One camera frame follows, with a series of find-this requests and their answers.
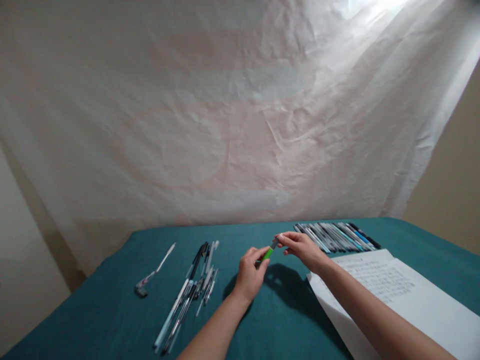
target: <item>white backdrop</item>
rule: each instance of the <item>white backdrop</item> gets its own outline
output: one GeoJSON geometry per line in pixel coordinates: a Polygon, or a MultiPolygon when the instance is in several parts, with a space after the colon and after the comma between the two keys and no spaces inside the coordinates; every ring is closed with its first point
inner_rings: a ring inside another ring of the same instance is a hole
{"type": "Polygon", "coordinates": [[[146,227],[401,216],[480,55],[466,1],[0,10],[0,136],[88,274],[146,227]]]}

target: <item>white paper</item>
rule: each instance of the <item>white paper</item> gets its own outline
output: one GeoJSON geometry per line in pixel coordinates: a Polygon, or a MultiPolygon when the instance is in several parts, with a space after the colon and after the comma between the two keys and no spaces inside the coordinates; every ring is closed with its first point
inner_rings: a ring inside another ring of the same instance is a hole
{"type": "MultiPolygon", "coordinates": [[[[387,250],[343,256],[334,261],[457,359],[480,359],[480,317],[387,250]]],[[[322,279],[312,273],[309,281],[352,356],[356,360],[380,359],[322,279]]]]}

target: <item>wall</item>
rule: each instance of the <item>wall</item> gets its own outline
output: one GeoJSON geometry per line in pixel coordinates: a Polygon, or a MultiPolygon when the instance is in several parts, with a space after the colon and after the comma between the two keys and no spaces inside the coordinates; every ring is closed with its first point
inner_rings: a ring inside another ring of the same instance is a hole
{"type": "Polygon", "coordinates": [[[408,201],[404,220],[480,255],[480,62],[408,201]]]}
{"type": "Polygon", "coordinates": [[[0,356],[70,295],[0,148],[0,356]]]}

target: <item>pile of pens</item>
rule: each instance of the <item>pile of pens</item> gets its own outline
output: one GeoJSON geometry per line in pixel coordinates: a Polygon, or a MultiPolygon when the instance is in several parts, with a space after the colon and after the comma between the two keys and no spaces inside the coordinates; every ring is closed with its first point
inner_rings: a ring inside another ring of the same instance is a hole
{"type": "Polygon", "coordinates": [[[195,316],[198,316],[202,305],[206,306],[209,302],[210,296],[215,286],[215,280],[219,272],[218,268],[214,270],[214,267],[212,266],[212,257],[214,254],[214,250],[218,247],[218,245],[218,240],[213,241],[210,245],[208,242],[205,242],[200,246],[200,249],[198,249],[195,258],[193,259],[193,262],[191,263],[191,266],[186,273],[186,279],[183,283],[183,286],[181,287],[180,292],[178,293],[178,296],[176,297],[176,300],[170,310],[170,313],[168,314],[165,323],[163,324],[163,327],[161,328],[160,333],[158,334],[158,337],[153,344],[155,353],[158,353],[158,351],[160,350],[162,342],[172,323],[172,319],[174,318],[180,307],[181,309],[178,313],[178,317],[173,323],[170,334],[166,338],[165,344],[163,345],[163,349],[161,351],[162,356],[165,354],[170,354],[170,352],[172,351],[175,340],[177,339],[182,323],[185,319],[187,312],[189,311],[192,302],[201,298],[200,305],[195,316]],[[195,273],[197,271],[197,268],[199,268],[201,258],[204,258],[204,260],[203,266],[200,265],[202,266],[200,279],[198,281],[194,281],[195,273]]]}
{"type": "Polygon", "coordinates": [[[307,234],[326,254],[336,252],[367,252],[382,247],[355,224],[343,222],[298,223],[297,233],[307,234]]]}

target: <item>green cloth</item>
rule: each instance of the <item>green cloth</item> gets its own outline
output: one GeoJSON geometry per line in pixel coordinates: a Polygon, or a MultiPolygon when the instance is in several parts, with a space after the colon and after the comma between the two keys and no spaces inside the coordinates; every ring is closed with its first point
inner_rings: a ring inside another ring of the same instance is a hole
{"type": "MultiPolygon", "coordinates": [[[[393,218],[353,219],[367,235],[440,289],[480,315],[480,259],[437,236],[393,218]]],[[[12,359],[157,359],[152,350],[195,254],[220,240],[212,263],[219,267],[210,302],[195,318],[192,304],[169,359],[175,359],[235,284],[240,257],[249,247],[270,245],[294,222],[155,228],[133,233],[48,318],[20,341],[12,359]],[[134,285],[176,247],[139,299],[134,285]]],[[[351,359],[306,280],[296,257],[276,249],[264,285],[231,341],[227,359],[351,359]]]]}

